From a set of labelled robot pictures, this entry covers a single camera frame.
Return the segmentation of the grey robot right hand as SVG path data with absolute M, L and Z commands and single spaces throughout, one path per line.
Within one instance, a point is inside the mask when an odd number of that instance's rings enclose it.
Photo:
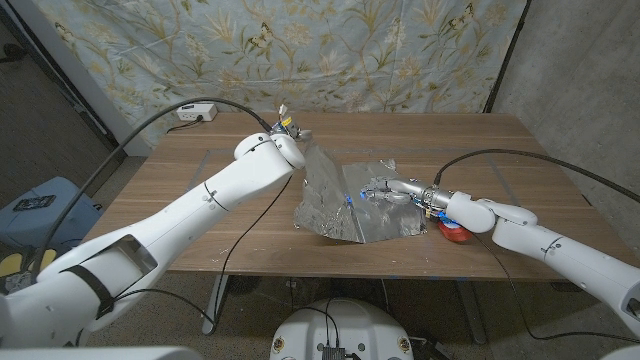
M 424 206 L 434 188 L 427 183 L 402 177 L 374 177 L 360 191 L 360 197 L 366 200 L 384 200 L 392 204 Z

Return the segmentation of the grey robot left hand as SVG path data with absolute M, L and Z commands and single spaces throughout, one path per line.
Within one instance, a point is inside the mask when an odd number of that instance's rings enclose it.
M 287 129 L 289 135 L 297 142 L 308 142 L 312 139 L 311 130 L 302 130 L 292 117 L 286 118 L 282 124 Z

